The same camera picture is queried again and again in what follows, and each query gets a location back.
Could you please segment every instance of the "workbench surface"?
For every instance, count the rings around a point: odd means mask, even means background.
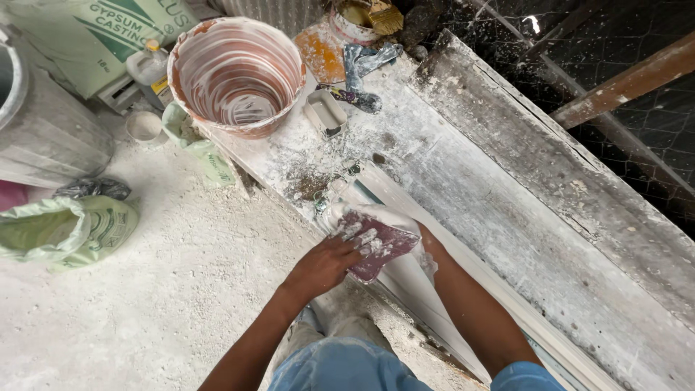
[[[476,57],[472,52],[466,55]],[[423,78],[422,73],[427,70],[420,69],[418,76],[417,68],[404,55],[395,65],[386,64],[367,75],[365,89],[382,97],[382,112],[369,115],[339,102],[348,115],[348,131],[330,141],[321,139],[302,112],[306,96],[316,85],[310,74],[303,96],[287,121],[270,137],[247,141],[220,131],[208,131],[208,136],[317,230],[315,194],[345,171],[346,161],[373,160],[623,387],[691,390],[695,384],[695,334],[682,319],[673,316],[675,312],[659,301],[658,295],[648,292],[621,270],[624,265],[616,262],[615,254],[606,255],[607,251],[597,248],[578,232],[581,225],[569,224],[567,216],[538,194],[540,190],[519,179],[520,172],[533,167],[503,168],[504,162],[498,163],[499,158],[494,159],[489,156],[494,154],[478,146],[480,140],[474,142],[471,139],[475,137],[464,135],[466,130],[493,123],[492,117],[496,118],[496,128],[486,130],[490,138],[494,138],[492,134],[513,134],[515,121],[524,118],[529,123],[540,122],[542,112],[525,107],[530,102],[519,104],[519,98],[514,96],[518,91],[505,91],[511,86],[496,94],[513,102],[513,111],[509,107],[497,110],[496,105],[506,104],[499,99],[491,102],[476,97],[473,83],[498,86],[490,83],[491,77],[501,79],[490,68],[481,72],[471,65],[465,71],[468,88],[461,86],[456,76]],[[423,83],[429,84],[425,87],[430,95],[446,83],[454,86],[453,91],[465,99],[459,100],[453,109],[473,113],[466,116],[470,123],[461,123],[458,118],[452,120],[455,127],[447,121],[427,103],[430,99],[421,97],[429,96],[423,92]],[[509,112],[514,113],[514,118],[508,118]],[[482,133],[477,136],[486,138]],[[536,137],[547,140],[554,136],[539,125]],[[601,175],[612,175],[581,145],[574,145],[573,149],[586,154],[587,164],[594,170],[600,166],[604,170],[599,170]],[[557,153],[557,159],[561,159],[561,152]],[[549,170],[547,175],[555,174]],[[563,177],[557,175],[553,180],[561,184]],[[560,191],[591,199],[594,190],[583,187],[581,181],[572,182],[577,180],[560,185]],[[618,190],[635,205],[636,194],[627,185]],[[564,202],[566,210],[583,206],[571,195]],[[670,224],[661,219],[659,224]],[[606,224],[607,228],[603,228],[610,231],[610,224]],[[616,233],[615,240],[619,241],[624,233],[641,234],[634,228],[625,228],[628,231]],[[692,250],[692,241],[683,243],[686,251]]]

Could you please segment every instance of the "bag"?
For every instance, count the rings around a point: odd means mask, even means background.
[[[147,39],[165,46],[199,20],[184,0],[9,0],[2,10],[85,99],[126,73]]]
[[[93,264],[130,236],[138,224],[137,208],[137,200],[88,195],[0,212],[0,257],[48,263],[51,272]]]
[[[220,156],[215,143],[207,139],[184,134],[182,125],[186,112],[176,103],[167,105],[162,114],[162,128],[171,140],[186,152],[195,156],[203,166],[205,177],[213,186],[228,186],[235,183],[235,177],[227,162]]]

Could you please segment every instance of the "plastic jug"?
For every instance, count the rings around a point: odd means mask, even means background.
[[[173,100],[167,82],[169,54],[159,47],[156,40],[147,40],[145,50],[132,54],[126,60],[126,69],[140,87],[152,106],[160,110]]]

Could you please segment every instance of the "wooden workbench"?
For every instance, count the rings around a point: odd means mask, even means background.
[[[375,161],[618,384],[692,390],[692,240],[465,45],[367,75],[382,112],[339,102],[349,130],[328,142],[302,112],[307,76],[269,138],[208,136],[317,231],[315,194]]]

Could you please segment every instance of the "shoe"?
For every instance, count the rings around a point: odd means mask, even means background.
[[[326,335],[323,331],[323,326],[321,326],[321,322],[318,321],[316,312],[314,312],[313,308],[311,307],[311,303],[302,308],[302,311],[300,311],[293,323],[297,323],[299,321],[307,322],[309,325],[311,325],[311,327],[313,327],[314,330],[316,330],[317,333],[324,336]]]

